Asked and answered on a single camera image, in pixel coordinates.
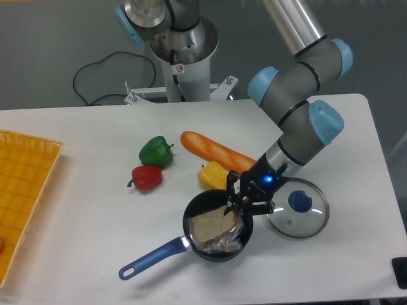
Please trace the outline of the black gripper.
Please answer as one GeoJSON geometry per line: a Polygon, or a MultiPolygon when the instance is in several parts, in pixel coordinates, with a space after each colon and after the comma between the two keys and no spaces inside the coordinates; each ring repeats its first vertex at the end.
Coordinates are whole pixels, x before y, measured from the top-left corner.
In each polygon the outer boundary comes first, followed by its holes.
{"type": "Polygon", "coordinates": [[[272,214],[274,194],[289,180],[284,175],[287,169],[286,162],[274,169],[264,154],[242,175],[231,170],[226,177],[227,203],[223,215],[272,214]]]}

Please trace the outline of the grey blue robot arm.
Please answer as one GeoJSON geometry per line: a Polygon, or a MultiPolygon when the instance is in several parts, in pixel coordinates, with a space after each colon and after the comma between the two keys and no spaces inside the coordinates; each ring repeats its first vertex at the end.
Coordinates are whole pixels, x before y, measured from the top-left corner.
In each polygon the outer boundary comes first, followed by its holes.
{"type": "MultiPolygon", "coordinates": [[[[266,67],[248,86],[249,96],[282,130],[282,136],[250,169],[230,157],[227,211],[272,212],[273,195],[343,130],[339,113],[308,98],[352,66],[350,47],[328,39],[305,1],[265,1],[266,9],[296,63],[286,71],[266,67]]],[[[204,101],[209,73],[190,69],[208,61],[218,44],[213,25],[200,15],[198,1],[126,1],[116,16],[134,44],[145,41],[162,60],[168,100],[204,101]]]]}

